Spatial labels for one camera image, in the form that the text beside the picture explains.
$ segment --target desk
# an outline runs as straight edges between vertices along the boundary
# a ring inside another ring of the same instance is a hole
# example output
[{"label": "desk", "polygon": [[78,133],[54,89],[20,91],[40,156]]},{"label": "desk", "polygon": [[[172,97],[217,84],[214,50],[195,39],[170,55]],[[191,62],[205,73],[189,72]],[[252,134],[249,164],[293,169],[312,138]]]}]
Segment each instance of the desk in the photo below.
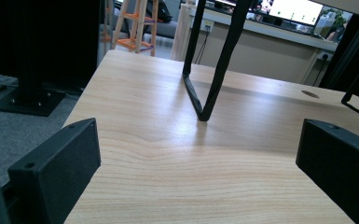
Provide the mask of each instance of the desk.
[{"label": "desk", "polygon": [[[105,55],[66,121],[95,117],[102,155],[67,223],[351,222],[295,164],[304,118],[359,134],[343,92],[228,72],[211,119],[200,122],[182,67]],[[202,102],[213,74],[193,65]]]}]

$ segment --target black cable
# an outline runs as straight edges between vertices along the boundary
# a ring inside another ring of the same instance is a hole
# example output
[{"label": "black cable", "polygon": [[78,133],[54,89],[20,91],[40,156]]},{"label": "black cable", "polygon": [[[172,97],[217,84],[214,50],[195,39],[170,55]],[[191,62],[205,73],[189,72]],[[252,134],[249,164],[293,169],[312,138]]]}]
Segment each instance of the black cable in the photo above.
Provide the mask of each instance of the black cable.
[{"label": "black cable", "polygon": [[0,78],[0,87],[1,86],[5,86],[5,87],[18,87],[17,85],[11,85],[11,84],[6,84],[5,82],[8,80],[11,80],[13,77],[1,77]]},{"label": "black cable", "polygon": [[210,33],[210,26],[207,26],[206,27],[206,36],[205,36],[204,42],[202,43],[202,46],[200,48],[199,54],[197,55],[196,61],[194,62],[195,64],[200,64],[200,62],[201,62],[201,58],[202,58],[203,52],[205,51],[206,41],[208,40],[209,33]]},{"label": "black cable", "polygon": [[328,55],[327,55],[327,54],[324,54],[324,56],[323,56],[322,58],[324,59],[324,61],[322,62],[321,69],[319,70],[318,76],[316,76],[316,79],[315,79],[315,81],[313,82],[312,86],[314,86],[314,85],[316,84],[316,81],[318,81],[318,77],[321,75],[322,70],[324,70],[324,64],[325,64],[325,62],[326,62],[327,59],[328,59]]}]

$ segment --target round hole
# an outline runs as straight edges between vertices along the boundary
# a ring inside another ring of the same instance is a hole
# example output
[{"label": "round hole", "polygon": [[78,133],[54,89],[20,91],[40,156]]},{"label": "round hole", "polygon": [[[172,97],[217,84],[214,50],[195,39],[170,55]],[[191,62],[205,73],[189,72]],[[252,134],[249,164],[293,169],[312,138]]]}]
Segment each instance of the round hole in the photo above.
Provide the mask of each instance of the round hole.
[{"label": "round hole", "polygon": [[24,165],[25,169],[31,169],[35,166],[35,164],[33,162],[27,163],[26,165]]},{"label": "round hole", "polygon": [[310,97],[313,97],[313,98],[317,98],[319,99],[319,96],[315,93],[312,93],[310,91],[302,91],[302,93],[306,94],[306,95],[309,95]]}]

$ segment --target black metal frame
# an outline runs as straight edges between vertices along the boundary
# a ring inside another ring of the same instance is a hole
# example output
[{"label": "black metal frame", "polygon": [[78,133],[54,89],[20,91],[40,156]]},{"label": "black metal frame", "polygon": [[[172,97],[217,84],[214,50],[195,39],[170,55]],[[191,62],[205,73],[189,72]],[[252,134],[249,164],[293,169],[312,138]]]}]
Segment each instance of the black metal frame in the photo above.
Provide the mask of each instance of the black metal frame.
[{"label": "black metal frame", "polygon": [[352,109],[353,111],[359,114],[359,109],[348,103],[355,92],[359,92],[359,74],[357,75],[356,79],[354,80],[354,82],[352,83],[352,85],[347,90],[347,92],[345,93],[344,97],[342,97],[341,100],[341,103],[343,105],[346,105],[348,108]]},{"label": "black metal frame", "polygon": [[216,103],[217,95],[220,92],[226,71],[228,69],[232,51],[240,39],[243,25],[246,20],[246,14],[249,11],[249,7],[252,5],[252,2],[252,0],[239,0],[237,6],[234,7],[234,11],[231,17],[231,25],[228,28],[228,36],[214,71],[214,80],[209,90],[205,106],[202,107],[200,99],[197,96],[197,93],[189,77],[191,73],[191,62],[193,61],[194,53],[196,51],[197,39],[199,38],[202,15],[206,3],[206,0],[199,1],[193,23],[193,29],[191,31],[190,40],[187,47],[182,78],[185,82],[188,96],[190,97],[191,103],[193,104],[200,121],[208,121],[211,117],[212,111],[214,110],[214,104]]}]

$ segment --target computer screen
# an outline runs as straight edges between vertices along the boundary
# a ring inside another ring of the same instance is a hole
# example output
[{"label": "computer screen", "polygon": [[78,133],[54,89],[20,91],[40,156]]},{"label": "computer screen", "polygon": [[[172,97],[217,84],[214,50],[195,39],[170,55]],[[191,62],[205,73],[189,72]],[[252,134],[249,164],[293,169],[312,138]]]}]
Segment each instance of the computer screen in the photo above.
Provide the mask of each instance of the computer screen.
[{"label": "computer screen", "polygon": [[314,25],[322,7],[308,0],[274,0],[269,14],[288,21]]}]

